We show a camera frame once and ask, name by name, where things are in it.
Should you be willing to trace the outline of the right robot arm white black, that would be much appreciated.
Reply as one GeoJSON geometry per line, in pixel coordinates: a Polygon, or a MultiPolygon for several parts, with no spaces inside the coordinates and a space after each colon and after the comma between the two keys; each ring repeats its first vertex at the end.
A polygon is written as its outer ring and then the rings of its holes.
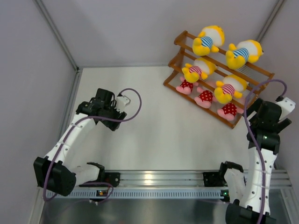
{"type": "Polygon", "coordinates": [[[225,162],[218,180],[228,186],[230,203],[227,224],[275,224],[269,206],[271,173],[280,149],[280,132],[291,124],[286,118],[295,103],[287,97],[276,102],[257,99],[245,112],[249,141],[249,169],[245,175],[241,165],[225,162]]]}

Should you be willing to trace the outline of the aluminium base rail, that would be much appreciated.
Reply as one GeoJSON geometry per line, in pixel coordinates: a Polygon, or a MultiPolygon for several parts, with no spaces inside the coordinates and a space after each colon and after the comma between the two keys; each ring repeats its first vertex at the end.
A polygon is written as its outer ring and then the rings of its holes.
{"type": "MultiPolygon", "coordinates": [[[[120,170],[108,171],[120,173],[118,188],[141,187],[204,187],[208,178],[205,172],[211,170],[120,170]]],[[[285,170],[273,170],[271,188],[290,188],[292,186],[288,173],[285,170]]]]}

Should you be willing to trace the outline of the pink plush red dotted dress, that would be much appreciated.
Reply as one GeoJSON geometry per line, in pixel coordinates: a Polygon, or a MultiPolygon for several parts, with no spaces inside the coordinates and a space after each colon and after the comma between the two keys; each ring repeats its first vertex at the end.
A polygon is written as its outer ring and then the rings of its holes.
{"type": "Polygon", "coordinates": [[[181,81],[181,84],[176,87],[176,91],[178,91],[179,93],[185,94],[185,95],[191,94],[193,88],[195,86],[199,85],[198,82],[195,82],[195,83],[187,82],[184,77],[180,77],[180,81],[181,81]]]}

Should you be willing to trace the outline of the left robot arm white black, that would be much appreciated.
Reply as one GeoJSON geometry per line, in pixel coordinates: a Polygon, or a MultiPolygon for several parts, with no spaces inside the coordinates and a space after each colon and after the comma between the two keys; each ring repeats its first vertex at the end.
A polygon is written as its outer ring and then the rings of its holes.
{"type": "Polygon", "coordinates": [[[93,186],[103,185],[107,180],[104,166],[88,162],[72,167],[72,159],[84,152],[82,142],[99,122],[111,131],[117,130],[127,116],[124,109],[129,103],[127,96],[99,88],[95,97],[79,104],[60,140],[44,157],[35,159],[37,185],[62,196],[86,182],[93,186]]]}

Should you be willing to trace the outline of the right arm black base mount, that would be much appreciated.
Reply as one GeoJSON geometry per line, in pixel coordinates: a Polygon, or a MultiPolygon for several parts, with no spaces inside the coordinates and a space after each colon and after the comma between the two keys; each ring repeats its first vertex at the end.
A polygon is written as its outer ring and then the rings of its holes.
{"type": "Polygon", "coordinates": [[[227,187],[224,175],[219,172],[204,172],[203,180],[205,187],[227,187]]]}

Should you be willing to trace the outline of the yellow plush red stripes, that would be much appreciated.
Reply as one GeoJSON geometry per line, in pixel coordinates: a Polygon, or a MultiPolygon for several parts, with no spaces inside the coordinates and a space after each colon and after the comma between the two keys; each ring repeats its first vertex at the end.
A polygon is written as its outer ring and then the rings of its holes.
{"type": "Polygon", "coordinates": [[[231,102],[233,98],[241,98],[242,93],[247,89],[248,82],[234,74],[228,75],[222,81],[216,81],[214,96],[221,104],[231,102]]]}
{"type": "Polygon", "coordinates": [[[186,63],[182,72],[187,82],[195,83],[199,79],[206,80],[217,68],[214,63],[201,57],[194,60],[193,64],[186,63]]]}

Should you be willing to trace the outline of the yellow plush blue stripes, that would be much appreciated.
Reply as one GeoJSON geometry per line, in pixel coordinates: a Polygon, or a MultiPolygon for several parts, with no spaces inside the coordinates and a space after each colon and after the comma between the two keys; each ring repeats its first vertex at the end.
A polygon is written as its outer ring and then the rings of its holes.
{"type": "Polygon", "coordinates": [[[230,43],[226,51],[226,64],[232,70],[243,67],[246,63],[255,63],[264,53],[261,44],[255,40],[245,40],[237,45],[230,43]]]}
{"type": "Polygon", "coordinates": [[[192,51],[197,56],[207,56],[219,52],[225,42],[225,33],[222,27],[211,25],[204,27],[193,40],[192,51]]]}

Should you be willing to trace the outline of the brown wooden shelf rack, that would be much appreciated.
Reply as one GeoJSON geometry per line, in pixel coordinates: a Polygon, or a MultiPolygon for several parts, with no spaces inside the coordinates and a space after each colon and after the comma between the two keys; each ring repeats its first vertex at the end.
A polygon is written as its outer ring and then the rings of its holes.
{"type": "MultiPolygon", "coordinates": [[[[179,86],[184,79],[182,68],[186,63],[193,63],[198,58],[198,56],[193,53],[191,48],[194,39],[195,36],[188,33],[186,30],[175,38],[174,44],[179,46],[179,51],[168,63],[168,66],[173,69],[173,72],[168,78],[165,79],[163,85],[191,103],[196,104],[194,98],[200,94],[197,92],[196,86],[193,87],[193,90],[189,95],[180,93],[176,90],[176,87],[179,86]]],[[[223,79],[228,75],[234,74],[244,79],[248,82],[248,86],[247,89],[242,93],[242,98],[233,98],[231,101],[231,103],[236,107],[243,109],[244,100],[252,88],[263,81],[273,79],[275,74],[251,63],[246,63],[243,67],[237,70],[231,70],[224,62],[221,61],[224,58],[225,53],[225,50],[220,49],[215,56],[209,55],[203,57],[205,60],[214,63],[217,66],[217,69],[206,80],[199,79],[197,83],[202,90],[214,92],[216,82],[223,81],[223,79]]]]}

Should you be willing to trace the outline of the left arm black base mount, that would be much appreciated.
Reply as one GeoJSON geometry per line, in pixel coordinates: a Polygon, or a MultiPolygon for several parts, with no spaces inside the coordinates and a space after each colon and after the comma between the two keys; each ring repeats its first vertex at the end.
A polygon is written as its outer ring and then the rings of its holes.
{"type": "Polygon", "coordinates": [[[104,183],[109,183],[113,187],[117,187],[120,183],[120,177],[121,174],[119,172],[100,171],[97,180],[81,184],[79,187],[105,187],[104,183]]]}

